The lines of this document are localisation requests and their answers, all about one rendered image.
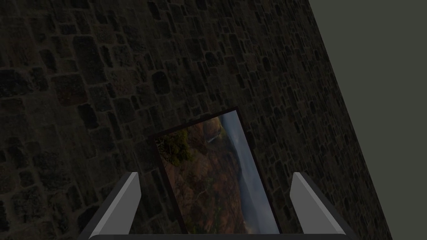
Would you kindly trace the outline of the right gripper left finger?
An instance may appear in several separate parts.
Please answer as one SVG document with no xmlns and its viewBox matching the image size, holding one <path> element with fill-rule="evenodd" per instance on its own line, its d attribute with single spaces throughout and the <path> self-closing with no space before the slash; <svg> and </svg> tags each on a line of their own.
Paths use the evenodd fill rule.
<svg viewBox="0 0 427 240">
<path fill-rule="evenodd" d="M 96 210 L 79 237 L 95 238 L 98 235 L 129 234 L 140 199 L 141 187 L 138 173 L 128 172 Z"/>
</svg>

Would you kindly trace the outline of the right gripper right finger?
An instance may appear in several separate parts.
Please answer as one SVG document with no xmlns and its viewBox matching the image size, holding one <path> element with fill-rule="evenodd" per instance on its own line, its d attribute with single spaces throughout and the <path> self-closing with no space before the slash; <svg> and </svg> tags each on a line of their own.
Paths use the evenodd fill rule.
<svg viewBox="0 0 427 240">
<path fill-rule="evenodd" d="M 306 173 L 293 173 L 289 196 L 304 234 L 313 238 L 357 237 Z"/>
</svg>

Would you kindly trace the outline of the framed landscape picture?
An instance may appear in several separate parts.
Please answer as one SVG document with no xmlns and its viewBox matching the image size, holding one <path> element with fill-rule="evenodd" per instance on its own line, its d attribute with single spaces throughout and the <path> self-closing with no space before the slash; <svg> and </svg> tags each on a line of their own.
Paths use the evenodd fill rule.
<svg viewBox="0 0 427 240">
<path fill-rule="evenodd" d="M 183 234 L 283 233 L 238 107 L 148 138 Z"/>
</svg>

